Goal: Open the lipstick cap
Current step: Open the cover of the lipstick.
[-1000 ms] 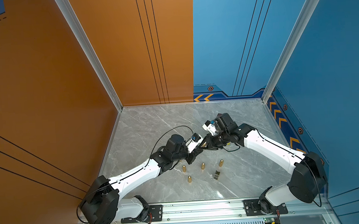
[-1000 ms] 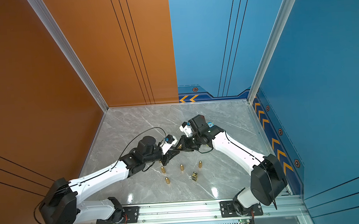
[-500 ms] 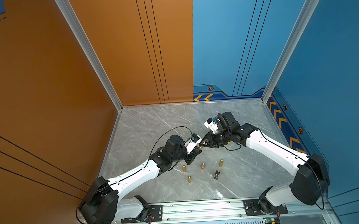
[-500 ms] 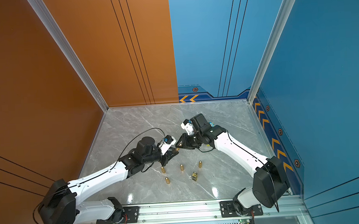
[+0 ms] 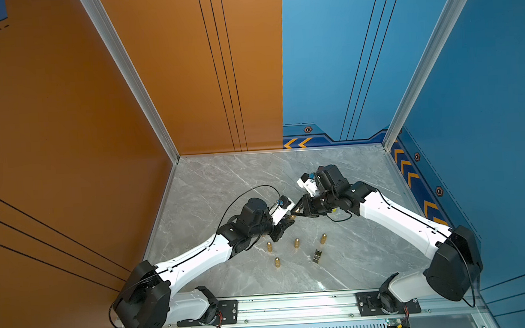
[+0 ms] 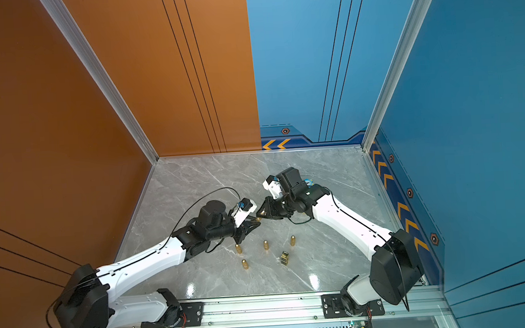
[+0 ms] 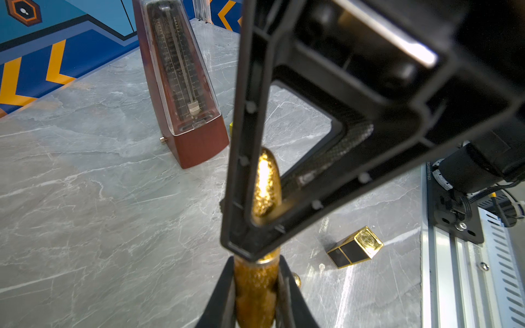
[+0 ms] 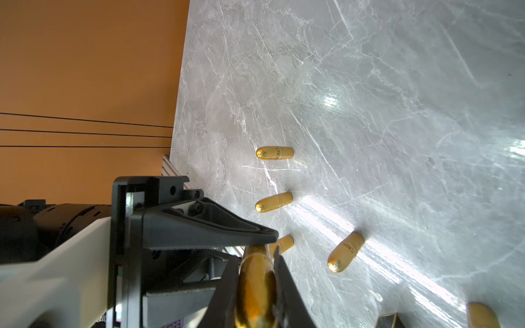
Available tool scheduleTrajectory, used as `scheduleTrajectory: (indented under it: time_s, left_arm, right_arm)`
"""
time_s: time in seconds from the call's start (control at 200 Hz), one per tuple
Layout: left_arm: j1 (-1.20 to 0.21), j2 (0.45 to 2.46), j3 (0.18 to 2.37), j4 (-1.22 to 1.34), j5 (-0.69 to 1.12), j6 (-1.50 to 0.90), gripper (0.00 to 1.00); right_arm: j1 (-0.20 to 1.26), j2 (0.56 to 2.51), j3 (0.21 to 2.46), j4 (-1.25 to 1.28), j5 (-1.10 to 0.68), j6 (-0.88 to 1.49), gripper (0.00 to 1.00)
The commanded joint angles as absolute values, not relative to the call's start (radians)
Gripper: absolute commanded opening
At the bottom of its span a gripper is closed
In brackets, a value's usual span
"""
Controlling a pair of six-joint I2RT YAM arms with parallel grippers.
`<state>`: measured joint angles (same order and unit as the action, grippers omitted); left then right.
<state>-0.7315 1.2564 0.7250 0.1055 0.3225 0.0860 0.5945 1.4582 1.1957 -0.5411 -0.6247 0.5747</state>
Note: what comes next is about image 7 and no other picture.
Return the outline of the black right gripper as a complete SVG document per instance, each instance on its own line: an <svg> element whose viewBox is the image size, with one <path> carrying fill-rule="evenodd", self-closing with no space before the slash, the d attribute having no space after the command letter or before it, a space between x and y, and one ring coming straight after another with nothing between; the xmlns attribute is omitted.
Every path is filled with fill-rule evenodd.
<svg viewBox="0 0 525 328"><path fill-rule="evenodd" d="M523 118L524 2L255 1L254 109L275 81L414 134Z"/></svg>

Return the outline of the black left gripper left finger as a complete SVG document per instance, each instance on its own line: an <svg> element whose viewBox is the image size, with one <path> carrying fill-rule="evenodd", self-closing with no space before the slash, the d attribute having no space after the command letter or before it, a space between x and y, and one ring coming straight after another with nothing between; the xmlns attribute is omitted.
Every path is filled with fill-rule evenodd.
<svg viewBox="0 0 525 328"><path fill-rule="evenodd" d="M234 263L234 257L231 256L224 266L196 328L236 326Z"/></svg>

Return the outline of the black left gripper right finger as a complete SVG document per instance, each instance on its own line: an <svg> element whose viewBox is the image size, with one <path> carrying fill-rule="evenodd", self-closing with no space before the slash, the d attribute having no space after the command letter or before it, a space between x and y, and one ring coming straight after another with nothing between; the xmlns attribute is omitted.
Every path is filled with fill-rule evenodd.
<svg viewBox="0 0 525 328"><path fill-rule="evenodd" d="M279 261L276 327L319 328L284 256Z"/></svg>

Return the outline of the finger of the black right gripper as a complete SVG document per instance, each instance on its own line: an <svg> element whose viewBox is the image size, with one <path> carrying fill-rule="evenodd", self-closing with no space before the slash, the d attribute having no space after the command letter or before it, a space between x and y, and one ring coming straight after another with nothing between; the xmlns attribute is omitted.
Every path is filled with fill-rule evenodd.
<svg viewBox="0 0 525 328"><path fill-rule="evenodd" d="M488 132L507 120L459 135L412 133L407 121L376 122L358 112L340 116L316 106L294 90L280 86L329 117L330 132L282 178L283 202L270 214L272 223L257 225L251 216L258 157L267 102L254 109L254 2L243 4L235 116L226 195L222 207L221 244L250 260L265 249L280 247L315 221L403 172L446 153L454 145Z"/></svg>

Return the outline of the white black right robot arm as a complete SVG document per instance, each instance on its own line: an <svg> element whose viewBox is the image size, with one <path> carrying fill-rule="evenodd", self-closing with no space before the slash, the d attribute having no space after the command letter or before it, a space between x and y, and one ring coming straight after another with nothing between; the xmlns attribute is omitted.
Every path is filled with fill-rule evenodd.
<svg viewBox="0 0 525 328"><path fill-rule="evenodd" d="M270 90L323 136L254 213ZM329 212L438 160L471 194L524 180L523 1L245 1L221 244L255 262Z"/></svg>

